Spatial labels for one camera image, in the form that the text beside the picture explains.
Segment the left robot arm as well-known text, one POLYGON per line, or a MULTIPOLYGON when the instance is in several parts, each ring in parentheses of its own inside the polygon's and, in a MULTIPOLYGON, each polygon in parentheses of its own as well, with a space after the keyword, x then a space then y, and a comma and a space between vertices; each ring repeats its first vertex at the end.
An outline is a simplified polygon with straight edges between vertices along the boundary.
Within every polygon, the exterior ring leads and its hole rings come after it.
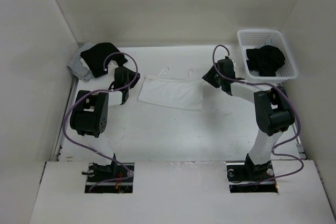
POLYGON ((71 112, 70 127, 75 130, 84 142, 83 146, 106 158, 110 163, 92 165, 87 176, 96 179, 113 181, 117 178, 118 168, 115 154, 108 151, 103 144, 107 138, 103 134, 108 122, 110 106, 124 105, 129 98, 129 90, 134 88, 140 79, 140 74, 126 67, 114 70, 114 79, 106 92, 80 90, 76 97, 76 107, 71 112))

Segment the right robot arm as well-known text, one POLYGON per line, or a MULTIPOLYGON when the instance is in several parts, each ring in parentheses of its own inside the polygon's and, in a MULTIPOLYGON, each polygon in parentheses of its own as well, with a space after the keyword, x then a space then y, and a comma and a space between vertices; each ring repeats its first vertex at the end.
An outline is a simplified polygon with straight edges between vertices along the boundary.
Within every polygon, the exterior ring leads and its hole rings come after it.
POLYGON ((227 177, 232 183, 256 184, 274 180, 271 151, 295 122, 295 115, 280 86, 260 86, 237 80, 234 64, 226 57, 215 63, 202 79, 232 97, 251 102, 255 108, 258 134, 242 165, 227 165, 227 177))

